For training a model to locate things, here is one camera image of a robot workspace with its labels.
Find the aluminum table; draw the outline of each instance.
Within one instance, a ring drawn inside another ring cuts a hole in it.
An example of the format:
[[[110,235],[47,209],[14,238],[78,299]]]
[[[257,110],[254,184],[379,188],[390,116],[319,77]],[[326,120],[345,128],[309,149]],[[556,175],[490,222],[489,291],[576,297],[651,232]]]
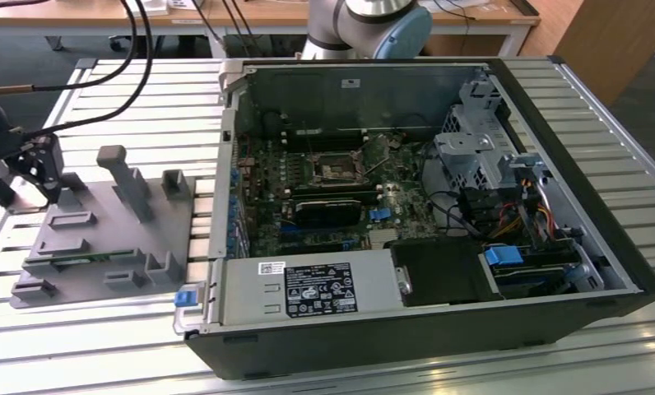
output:
[[[115,108],[139,80],[142,62],[103,86],[63,93],[47,124]],[[92,69],[78,69],[70,82],[95,79],[119,63],[99,61]],[[565,65],[545,58],[506,63],[655,268],[655,162]],[[60,133],[66,169],[84,181],[108,177],[95,163],[103,144],[127,146],[127,162],[146,177],[180,168],[201,178],[189,281],[202,280],[207,270],[218,69],[213,59],[158,60],[132,108],[111,121]],[[524,135],[521,140],[533,151]],[[0,393],[655,393],[655,304],[593,323],[549,346],[222,381],[172,332],[172,294],[10,307],[10,288],[42,218],[42,213],[10,216],[0,210]]]

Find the chair leg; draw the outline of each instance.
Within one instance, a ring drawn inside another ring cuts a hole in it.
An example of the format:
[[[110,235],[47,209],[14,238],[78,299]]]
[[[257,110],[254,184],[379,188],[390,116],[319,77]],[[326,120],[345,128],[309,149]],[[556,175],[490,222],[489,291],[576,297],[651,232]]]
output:
[[[158,58],[162,54],[162,47],[164,46],[166,35],[156,37],[156,43],[154,44],[154,58]]]
[[[50,48],[52,51],[60,51],[64,49],[64,45],[62,45],[62,36],[60,35],[46,35],[44,40],[50,44]]]

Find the black cable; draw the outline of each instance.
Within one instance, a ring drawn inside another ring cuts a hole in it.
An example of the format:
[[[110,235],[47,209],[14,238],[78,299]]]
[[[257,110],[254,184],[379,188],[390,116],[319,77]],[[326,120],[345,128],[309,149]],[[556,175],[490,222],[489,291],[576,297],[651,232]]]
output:
[[[71,129],[83,125],[87,125],[90,123],[95,122],[102,122],[107,121],[108,119],[116,117],[120,115],[132,105],[132,102],[138,99],[139,93],[142,92],[142,89],[144,89],[144,85],[150,79],[150,74],[151,74],[151,65],[154,64],[154,43],[151,39],[151,27],[150,27],[150,18],[147,17],[147,12],[144,10],[144,4],[142,4],[142,0],[134,0],[135,4],[138,5],[139,9],[139,18],[142,19],[142,23],[144,25],[144,34],[146,34],[146,48],[147,48],[147,61],[144,65],[144,72],[142,73],[142,79],[139,80],[138,87],[135,88],[132,94],[127,98],[127,101],[122,104],[122,106],[112,112],[100,115],[98,117],[87,118],[87,119],[80,119],[74,122],[63,123],[60,125],[51,126],[48,128],[43,128],[42,130],[36,132],[30,132],[24,135],[27,139],[34,139],[40,136],[46,136],[47,134],[59,132],[66,129]]]
[[[257,48],[257,52],[259,53],[259,55],[263,55],[262,47],[259,47],[259,43],[257,42],[257,37],[251,33],[250,24],[247,23],[247,20],[245,19],[245,14],[242,13],[242,10],[239,9],[237,0],[231,0],[231,4],[235,7],[235,10],[238,10],[239,19],[242,19],[242,23],[245,24],[245,29],[247,30],[247,36],[250,37],[251,43],[254,44],[254,46]]]
[[[480,239],[480,240],[484,240],[484,241],[492,241],[492,239],[489,237],[486,237],[474,227],[473,225],[466,222],[462,218],[457,217],[450,211],[445,210],[442,208],[442,206],[440,206],[436,202],[433,202],[433,199],[432,199],[432,196],[434,194],[438,194],[444,191],[437,191],[436,193],[433,193],[432,195],[428,194],[428,191],[425,189],[425,182],[424,182],[424,174],[425,174],[425,160],[426,160],[426,157],[428,157],[428,151],[430,149],[430,147],[434,145],[433,142],[428,142],[424,144],[424,153],[422,153],[422,157],[421,157],[421,162],[420,162],[420,188],[422,189],[424,193],[425,193],[425,196],[428,197],[428,200],[429,200],[429,203],[433,205],[433,208],[441,212],[445,216],[448,216],[448,219],[452,219],[454,220],[456,222],[460,223],[461,226],[464,226],[464,229],[466,230],[466,232],[469,233],[469,235],[474,238],[474,239]]]
[[[70,85],[32,86],[32,92],[68,91],[71,89],[88,88],[91,86],[96,86],[104,82],[108,82],[115,77],[118,77],[122,74],[122,72],[126,71],[127,66],[130,66],[130,62],[132,61],[134,56],[135,56],[136,51],[138,51],[138,24],[134,21],[132,10],[130,9],[130,6],[127,5],[127,1],[120,0],[120,3],[126,9],[127,20],[130,21],[130,27],[132,28],[132,36],[130,39],[130,44],[131,44],[130,50],[127,51],[127,56],[126,56],[124,61],[120,64],[120,66],[107,76],[104,76],[103,78],[99,78],[94,81],[80,82],[78,84],[70,84]]]
[[[235,19],[235,16],[231,13],[230,6],[227,5],[226,0],[222,0],[222,5],[226,7],[226,11],[227,11],[227,15],[230,16],[231,23],[234,24],[235,30],[238,31],[239,41],[242,43],[242,48],[245,49],[245,54],[247,55],[247,58],[251,58],[250,47],[247,46],[247,43],[245,42],[245,36],[242,35],[242,31],[239,30],[238,20]]]
[[[464,39],[461,40],[461,46],[460,46],[460,56],[464,56],[464,47],[466,45],[466,37],[469,36],[469,21],[476,21],[477,18],[474,18],[473,16],[468,16],[466,15],[466,9],[460,5],[460,4],[456,4],[452,0],[445,0],[449,4],[452,4],[453,6],[456,6],[457,8],[461,9],[461,14],[457,14],[456,12],[452,12],[449,10],[445,10],[445,7],[442,7],[438,3],[438,0],[433,0],[437,7],[444,11],[446,12],[449,15],[454,15],[454,16],[458,16],[460,18],[464,18],[464,23],[466,24],[466,30],[465,30],[465,33],[464,33]]]
[[[8,0],[6,2],[0,2],[0,8],[32,6],[35,4],[40,4],[40,3],[48,2],[48,1],[50,0]]]
[[[213,29],[213,27],[210,26],[210,22],[207,21],[207,18],[203,15],[203,11],[201,10],[201,6],[198,5],[198,2],[191,1],[191,3],[194,4],[195,10],[198,11],[198,15],[201,15],[201,19],[203,20],[203,24],[206,25],[206,28],[210,31],[210,34],[213,36],[213,39],[218,42],[218,44],[222,47],[222,49],[226,49],[226,43],[221,39],[221,37],[218,36],[218,33],[215,33],[215,30]]]

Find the blue plastic tab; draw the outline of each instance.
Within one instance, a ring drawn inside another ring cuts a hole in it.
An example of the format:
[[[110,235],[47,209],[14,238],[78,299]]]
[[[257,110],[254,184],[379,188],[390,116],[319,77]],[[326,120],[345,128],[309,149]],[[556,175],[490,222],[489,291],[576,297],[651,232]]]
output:
[[[392,217],[392,209],[389,207],[369,212],[369,219],[371,221],[381,221]]]
[[[489,266],[522,263],[521,253],[514,245],[494,245],[484,252]]]
[[[174,295],[175,307],[193,307],[198,305],[198,291],[179,290]]]

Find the white label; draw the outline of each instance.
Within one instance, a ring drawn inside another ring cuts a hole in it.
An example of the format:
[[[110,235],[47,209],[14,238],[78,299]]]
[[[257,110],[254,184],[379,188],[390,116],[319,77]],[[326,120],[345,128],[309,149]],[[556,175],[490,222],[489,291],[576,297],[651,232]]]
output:
[[[171,23],[174,25],[199,25],[203,22],[197,19],[172,19]]]
[[[259,276],[283,274],[285,262],[259,262]]]
[[[342,80],[342,89],[358,88],[361,80]]]

